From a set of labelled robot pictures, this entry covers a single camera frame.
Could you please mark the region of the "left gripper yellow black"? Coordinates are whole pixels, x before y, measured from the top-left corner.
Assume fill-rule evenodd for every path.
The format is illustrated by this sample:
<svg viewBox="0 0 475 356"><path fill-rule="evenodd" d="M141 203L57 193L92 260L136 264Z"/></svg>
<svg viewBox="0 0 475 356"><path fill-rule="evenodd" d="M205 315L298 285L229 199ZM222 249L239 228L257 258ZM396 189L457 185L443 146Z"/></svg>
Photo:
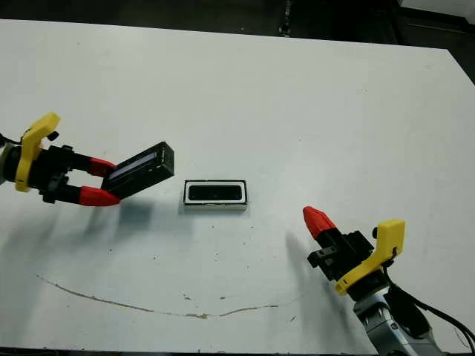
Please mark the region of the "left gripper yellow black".
<svg viewBox="0 0 475 356"><path fill-rule="evenodd" d="M56 137L55 131L59 122L60 117L56 113L46 113L23 133L19 143L19 163L14 175L17 191L28 192L31 189L30 184L35 185L43 171L51 170L55 165L50 152L42 148L42 140L50 135ZM107 177L115 167L115 164L103 159L76 153L72 156L73 170L84 171L95 177ZM63 185L56 190L44 192L44 201L68 202L83 206L112 206L119 204L121 199L100 188Z"/></svg>

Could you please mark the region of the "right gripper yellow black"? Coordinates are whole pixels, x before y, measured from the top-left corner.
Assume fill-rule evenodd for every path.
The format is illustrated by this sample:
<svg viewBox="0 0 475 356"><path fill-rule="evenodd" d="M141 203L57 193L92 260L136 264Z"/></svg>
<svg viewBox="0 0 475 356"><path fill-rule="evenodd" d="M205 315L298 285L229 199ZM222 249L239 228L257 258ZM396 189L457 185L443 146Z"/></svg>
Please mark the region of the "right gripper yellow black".
<svg viewBox="0 0 475 356"><path fill-rule="evenodd" d="M323 211L306 206L303 215L312 238L320 246L307 260L335 282L338 294L360 301L387 286L382 267L402 253L405 221L379 223L376 244L372 245L360 231L341 233Z"/></svg>

